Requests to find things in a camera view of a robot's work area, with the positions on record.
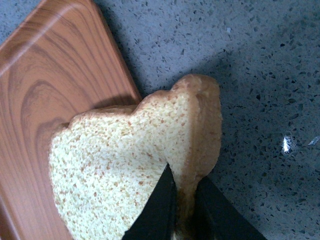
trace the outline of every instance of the kitchen counter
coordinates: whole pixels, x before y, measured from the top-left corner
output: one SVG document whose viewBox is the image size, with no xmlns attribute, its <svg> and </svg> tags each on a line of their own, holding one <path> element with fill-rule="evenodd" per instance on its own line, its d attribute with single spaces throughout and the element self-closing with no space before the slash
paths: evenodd
<svg viewBox="0 0 320 240">
<path fill-rule="evenodd" d="M 236 209 L 269 240 L 320 239 L 320 1 L 95 2 L 143 97 L 217 79 L 210 178 Z M 38 3 L 0 2 L 0 43 Z"/>
</svg>

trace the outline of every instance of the white bread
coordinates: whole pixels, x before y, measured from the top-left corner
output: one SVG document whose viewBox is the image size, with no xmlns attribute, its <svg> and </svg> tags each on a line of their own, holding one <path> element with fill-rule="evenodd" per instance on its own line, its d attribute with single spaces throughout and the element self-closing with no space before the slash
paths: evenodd
<svg viewBox="0 0 320 240">
<path fill-rule="evenodd" d="M 187 236 L 198 182 L 221 146 L 219 86 L 190 74 L 138 106 L 85 112 L 52 136 L 55 205 L 76 240 L 121 239 L 167 162 L 177 186 L 177 232 Z"/>
</svg>

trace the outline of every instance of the wooden cutting board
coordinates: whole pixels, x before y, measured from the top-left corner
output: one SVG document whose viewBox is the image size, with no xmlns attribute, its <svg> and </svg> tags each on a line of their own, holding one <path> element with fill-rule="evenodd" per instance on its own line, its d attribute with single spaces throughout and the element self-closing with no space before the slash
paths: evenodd
<svg viewBox="0 0 320 240">
<path fill-rule="evenodd" d="M 72 239 L 54 205 L 48 142 L 78 113 L 141 97 L 91 0 L 43 0 L 0 47 L 0 236 Z"/>
</svg>

